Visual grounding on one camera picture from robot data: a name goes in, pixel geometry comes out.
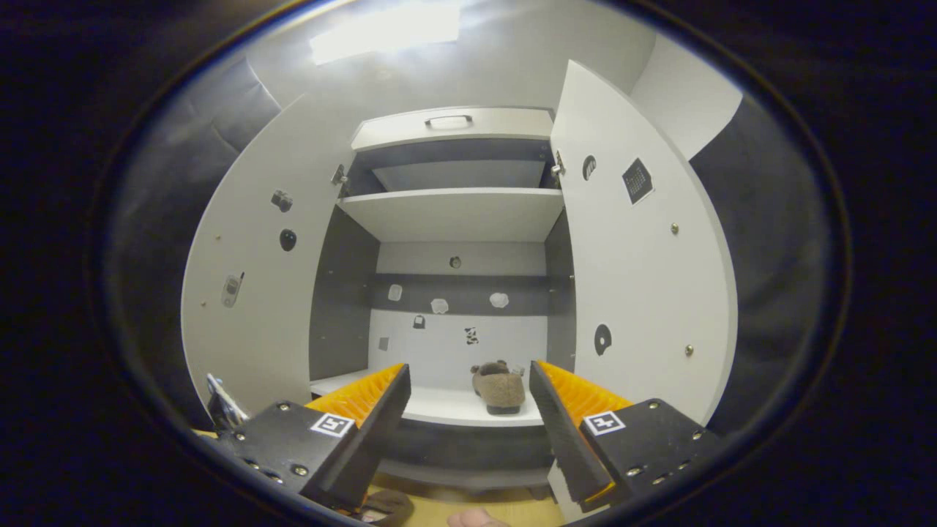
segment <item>white shelf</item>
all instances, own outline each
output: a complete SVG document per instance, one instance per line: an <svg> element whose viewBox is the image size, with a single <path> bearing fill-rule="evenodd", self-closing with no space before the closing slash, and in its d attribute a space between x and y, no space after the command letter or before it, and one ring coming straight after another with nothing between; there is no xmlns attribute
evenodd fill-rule
<svg viewBox="0 0 937 527"><path fill-rule="evenodd" d="M362 369L313 381L309 384L309 389L314 394L326 395L375 371ZM413 385L410 387L410 398L404 410L404 418L463 427L536 427L543 424L540 411L529 391L521 405L520 413L491 415L485 409L482 399L470 390L446 390Z"/></svg>
<svg viewBox="0 0 937 527"><path fill-rule="evenodd" d="M382 243L542 243L563 209L563 194L549 188L443 188L345 198L338 206Z"/></svg>

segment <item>drawer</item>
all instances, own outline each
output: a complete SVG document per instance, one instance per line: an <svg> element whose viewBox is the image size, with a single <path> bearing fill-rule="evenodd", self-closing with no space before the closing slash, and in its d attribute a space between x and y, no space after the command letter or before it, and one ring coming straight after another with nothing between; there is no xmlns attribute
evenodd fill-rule
<svg viewBox="0 0 937 527"><path fill-rule="evenodd" d="M453 139L549 140L553 118L545 109L440 108L364 121L351 141L363 152L384 146Z"/></svg>

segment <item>fuzzy slipper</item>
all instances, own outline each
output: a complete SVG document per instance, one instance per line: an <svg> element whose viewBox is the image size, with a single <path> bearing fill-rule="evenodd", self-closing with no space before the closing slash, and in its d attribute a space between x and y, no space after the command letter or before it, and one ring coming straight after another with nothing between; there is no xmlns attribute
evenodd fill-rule
<svg viewBox="0 0 937 527"><path fill-rule="evenodd" d="M398 490L380 490L361 506L356 519L379 527L399 527L413 514L413 502Z"/></svg>
<svg viewBox="0 0 937 527"><path fill-rule="evenodd" d="M491 415L517 414L524 402L521 376L511 373L503 360L471 367L472 388L480 396Z"/></svg>

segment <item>magnet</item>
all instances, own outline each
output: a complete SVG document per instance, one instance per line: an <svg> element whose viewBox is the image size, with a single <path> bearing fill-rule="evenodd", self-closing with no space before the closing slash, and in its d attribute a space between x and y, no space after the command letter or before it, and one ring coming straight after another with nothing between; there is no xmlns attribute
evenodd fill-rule
<svg viewBox="0 0 937 527"><path fill-rule="evenodd" d="M599 327L595 328L595 353L602 356L605 353L605 348L612 345L612 332L608 330L608 326L605 324L599 324Z"/></svg>
<svg viewBox="0 0 937 527"><path fill-rule="evenodd" d="M292 248L296 247L296 233L290 229L280 231L280 247L286 252L290 252Z"/></svg>

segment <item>gray fabric panel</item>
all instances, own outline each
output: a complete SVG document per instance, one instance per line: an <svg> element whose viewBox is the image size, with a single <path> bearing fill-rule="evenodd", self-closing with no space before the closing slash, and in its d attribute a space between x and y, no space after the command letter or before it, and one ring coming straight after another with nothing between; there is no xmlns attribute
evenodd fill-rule
<svg viewBox="0 0 937 527"><path fill-rule="evenodd" d="M335 207L325 233L309 316L309 379L367 368L371 297L380 242Z"/></svg>
<svg viewBox="0 0 937 527"><path fill-rule="evenodd" d="M736 275L735 361L708 424L724 434L748 423L809 343L830 268L829 222L810 167L749 97L690 164Z"/></svg>
<svg viewBox="0 0 937 527"><path fill-rule="evenodd" d="M458 275L375 275L371 280L374 309L432 313L430 302L444 298L451 315L545 316L549 309L546 277L478 277ZM392 284L404 290L400 300L387 298ZM492 293L508 295L508 305L495 308Z"/></svg>
<svg viewBox="0 0 937 527"><path fill-rule="evenodd" d="M251 125L241 129L260 131L276 113L256 113L245 106L250 100L241 99L259 84L241 61L213 78L196 80L171 101L128 160L114 211L112 279L127 331L172 405L199 429L212 424L192 385L183 351L182 281L205 206L240 153L219 134L212 119L226 113L230 126L238 128L237 119L247 114ZM242 136L241 141L250 139ZM141 286L154 283L159 287Z"/></svg>
<svg viewBox="0 0 937 527"><path fill-rule="evenodd" d="M257 84L222 108L214 123L221 137L240 152L279 113L280 105L263 84Z"/></svg>
<svg viewBox="0 0 937 527"><path fill-rule="evenodd" d="M549 318L546 319L546 362L573 371L576 352L576 284L570 223L564 209L543 242L546 276L550 283Z"/></svg>

